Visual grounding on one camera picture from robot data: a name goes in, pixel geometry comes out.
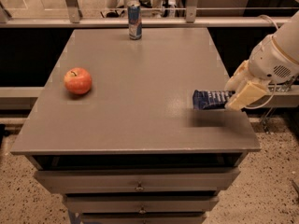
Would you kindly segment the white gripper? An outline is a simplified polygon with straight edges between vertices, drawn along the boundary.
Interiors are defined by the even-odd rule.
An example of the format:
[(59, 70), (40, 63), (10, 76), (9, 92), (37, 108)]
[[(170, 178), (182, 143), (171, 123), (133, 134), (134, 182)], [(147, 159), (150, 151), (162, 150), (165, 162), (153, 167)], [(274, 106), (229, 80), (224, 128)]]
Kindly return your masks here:
[(226, 91), (235, 93), (225, 108), (241, 110), (264, 97), (270, 81), (275, 84), (284, 83), (298, 74), (299, 38), (268, 35), (254, 48), (249, 60), (240, 64), (225, 84)]

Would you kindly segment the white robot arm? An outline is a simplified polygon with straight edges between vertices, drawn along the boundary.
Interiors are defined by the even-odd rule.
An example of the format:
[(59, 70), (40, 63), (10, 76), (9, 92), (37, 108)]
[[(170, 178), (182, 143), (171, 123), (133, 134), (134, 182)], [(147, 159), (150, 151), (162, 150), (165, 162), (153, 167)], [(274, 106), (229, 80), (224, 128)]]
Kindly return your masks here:
[(235, 94), (225, 105), (240, 110), (263, 98), (269, 84), (282, 84), (299, 74), (299, 12), (267, 35), (238, 66), (224, 89)]

